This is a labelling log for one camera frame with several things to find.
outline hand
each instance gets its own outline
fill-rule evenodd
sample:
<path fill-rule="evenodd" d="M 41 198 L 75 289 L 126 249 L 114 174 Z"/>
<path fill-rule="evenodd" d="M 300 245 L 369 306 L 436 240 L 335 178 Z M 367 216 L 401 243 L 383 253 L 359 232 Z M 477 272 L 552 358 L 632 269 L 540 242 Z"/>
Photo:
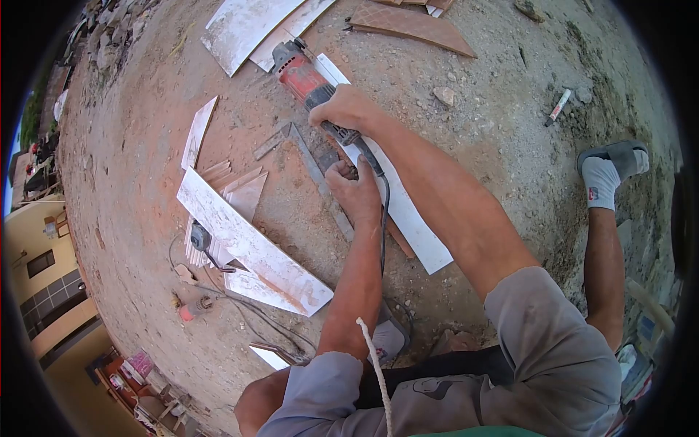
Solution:
<path fill-rule="evenodd" d="M 359 88 L 340 83 L 330 100 L 310 111 L 308 122 L 311 126 L 318 126 L 328 120 L 364 134 L 366 122 L 375 120 L 381 114 L 385 114 L 384 111 Z"/>
<path fill-rule="evenodd" d="M 337 161 L 325 172 L 325 181 L 340 206 L 354 221 L 354 227 L 362 224 L 377 226 L 381 221 L 381 195 L 374 173 L 364 155 L 359 155 L 359 180 L 349 180 L 350 166 Z"/>

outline gray sandal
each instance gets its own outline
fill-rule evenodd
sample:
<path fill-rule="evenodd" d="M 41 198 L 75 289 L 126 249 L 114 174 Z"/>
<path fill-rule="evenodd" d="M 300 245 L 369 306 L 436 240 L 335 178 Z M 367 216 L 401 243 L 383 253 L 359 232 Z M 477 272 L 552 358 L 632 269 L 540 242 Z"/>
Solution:
<path fill-rule="evenodd" d="M 617 141 L 616 143 L 585 150 L 577 156 L 577 173 L 582 177 L 582 163 L 585 159 L 598 157 L 612 161 L 619 174 L 619 179 L 624 181 L 629 176 L 637 173 L 634 150 L 643 150 L 648 153 L 646 145 L 639 140 Z"/>

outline sock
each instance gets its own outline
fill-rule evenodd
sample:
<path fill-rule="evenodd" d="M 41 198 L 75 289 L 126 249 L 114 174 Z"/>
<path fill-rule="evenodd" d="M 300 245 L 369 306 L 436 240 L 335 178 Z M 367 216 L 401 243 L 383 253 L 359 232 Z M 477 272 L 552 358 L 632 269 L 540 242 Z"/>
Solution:
<path fill-rule="evenodd" d="M 643 150 L 634 150 L 638 173 L 649 169 L 648 154 Z M 617 168 L 610 159 L 589 157 L 582 163 L 582 179 L 585 182 L 585 194 L 588 208 L 606 208 L 614 210 L 614 193 L 621 185 Z"/>

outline sky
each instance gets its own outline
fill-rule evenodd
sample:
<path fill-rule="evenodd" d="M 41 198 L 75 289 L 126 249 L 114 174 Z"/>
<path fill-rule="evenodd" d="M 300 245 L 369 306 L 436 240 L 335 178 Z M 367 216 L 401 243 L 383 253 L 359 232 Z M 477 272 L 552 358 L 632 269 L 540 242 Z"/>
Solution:
<path fill-rule="evenodd" d="M 22 120 L 20 119 L 20 122 L 17 123 L 17 129 L 15 130 L 15 140 L 12 142 L 12 151 L 10 152 L 10 156 L 7 159 L 7 165 L 10 165 L 10 159 L 12 159 L 12 155 L 20 151 L 20 126 L 22 125 Z M 10 178 L 7 177 L 5 178 L 4 182 L 4 190 L 5 190 L 5 202 L 2 205 L 2 215 L 5 217 L 7 214 L 10 213 L 10 209 L 12 208 L 12 187 L 10 186 Z"/>

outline angle grinder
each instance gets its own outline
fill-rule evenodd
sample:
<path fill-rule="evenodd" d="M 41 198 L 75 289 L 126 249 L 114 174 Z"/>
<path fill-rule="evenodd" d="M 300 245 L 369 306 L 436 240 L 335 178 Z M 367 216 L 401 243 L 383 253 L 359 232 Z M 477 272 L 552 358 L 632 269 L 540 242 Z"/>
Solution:
<path fill-rule="evenodd" d="M 296 100 L 300 101 L 307 111 L 310 111 L 330 100 L 335 94 L 335 87 L 315 69 L 309 56 L 306 55 L 307 51 L 306 43 L 301 38 L 295 38 L 292 41 L 277 44 L 272 51 L 272 58 L 274 59 L 277 79 L 291 91 Z M 381 219 L 381 274 L 383 275 L 386 258 L 386 221 L 391 199 L 389 181 L 376 160 L 376 156 L 358 131 L 345 129 L 328 120 L 323 121 L 320 126 L 343 147 L 354 144 L 364 155 L 376 176 L 384 181 L 386 201 Z"/>

